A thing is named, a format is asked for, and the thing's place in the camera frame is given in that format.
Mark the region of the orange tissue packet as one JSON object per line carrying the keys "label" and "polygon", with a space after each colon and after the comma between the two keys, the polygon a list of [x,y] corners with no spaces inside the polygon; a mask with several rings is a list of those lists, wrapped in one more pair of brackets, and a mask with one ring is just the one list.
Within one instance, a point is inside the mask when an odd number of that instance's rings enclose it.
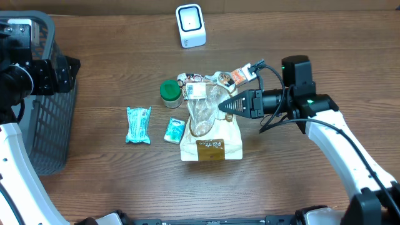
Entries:
{"label": "orange tissue packet", "polygon": [[231,72],[231,77],[236,86],[241,86],[257,78],[254,72],[249,72],[250,67],[251,64],[247,63],[243,67],[237,68]]}

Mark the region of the brown white snack bag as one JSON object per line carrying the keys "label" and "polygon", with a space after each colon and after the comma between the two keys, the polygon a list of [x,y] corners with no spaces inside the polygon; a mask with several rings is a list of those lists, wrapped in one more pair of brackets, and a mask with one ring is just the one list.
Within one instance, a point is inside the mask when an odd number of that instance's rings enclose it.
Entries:
{"label": "brown white snack bag", "polygon": [[240,160],[243,142],[236,116],[218,106],[238,91],[230,72],[181,73],[177,83],[189,118],[179,144],[182,161]]}

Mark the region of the teal tissue packet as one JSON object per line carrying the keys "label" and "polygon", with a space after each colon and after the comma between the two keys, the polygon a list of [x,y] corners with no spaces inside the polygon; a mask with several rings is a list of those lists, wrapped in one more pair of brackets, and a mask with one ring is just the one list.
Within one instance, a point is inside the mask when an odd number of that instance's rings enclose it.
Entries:
{"label": "teal tissue packet", "polygon": [[179,144],[184,134],[184,129],[184,121],[171,117],[166,128],[164,140],[169,143]]}

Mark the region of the green lid jar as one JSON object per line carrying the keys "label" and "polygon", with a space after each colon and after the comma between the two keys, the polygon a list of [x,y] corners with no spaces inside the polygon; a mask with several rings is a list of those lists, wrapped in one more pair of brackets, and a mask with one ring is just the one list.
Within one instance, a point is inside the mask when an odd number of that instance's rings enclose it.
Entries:
{"label": "green lid jar", "polygon": [[160,85],[160,96],[164,105],[171,109],[179,107],[183,100],[181,88],[175,80],[167,80]]}

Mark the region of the mint green wipes packet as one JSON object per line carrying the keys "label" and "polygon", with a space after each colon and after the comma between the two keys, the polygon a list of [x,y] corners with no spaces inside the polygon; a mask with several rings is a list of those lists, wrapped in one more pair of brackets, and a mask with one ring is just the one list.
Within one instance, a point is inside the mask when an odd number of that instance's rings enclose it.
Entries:
{"label": "mint green wipes packet", "polygon": [[148,135],[148,125],[152,107],[130,108],[127,107],[128,132],[126,135],[127,143],[145,143],[150,144]]}

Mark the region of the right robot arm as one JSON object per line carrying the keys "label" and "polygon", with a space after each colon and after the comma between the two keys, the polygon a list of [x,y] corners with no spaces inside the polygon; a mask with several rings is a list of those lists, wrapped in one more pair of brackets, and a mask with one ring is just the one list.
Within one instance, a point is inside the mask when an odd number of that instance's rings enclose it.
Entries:
{"label": "right robot arm", "polygon": [[259,130],[294,123],[312,140],[331,163],[349,198],[345,211],[326,205],[305,207],[292,216],[266,218],[266,224],[399,224],[399,183],[363,148],[349,129],[338,105],[316,91],[312,66],[305,55],[282,59],[277,74],[281,89],[264,90],[259,75],[269,66],[264,61],[245,66],[248,81],[258,80],[258,89],[248,89],[219,104],[219,110],[249,119],[277,114]]}

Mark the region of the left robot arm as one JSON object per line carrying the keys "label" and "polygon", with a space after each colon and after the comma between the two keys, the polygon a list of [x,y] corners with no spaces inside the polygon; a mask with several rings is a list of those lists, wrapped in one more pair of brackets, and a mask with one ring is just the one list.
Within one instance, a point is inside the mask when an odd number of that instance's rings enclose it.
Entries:
{"label": "left robot arm", "polygon": [[3,224],[66,224],[40,176],[66,164],[81,64],[54,37],[43,13],[1,13]]}

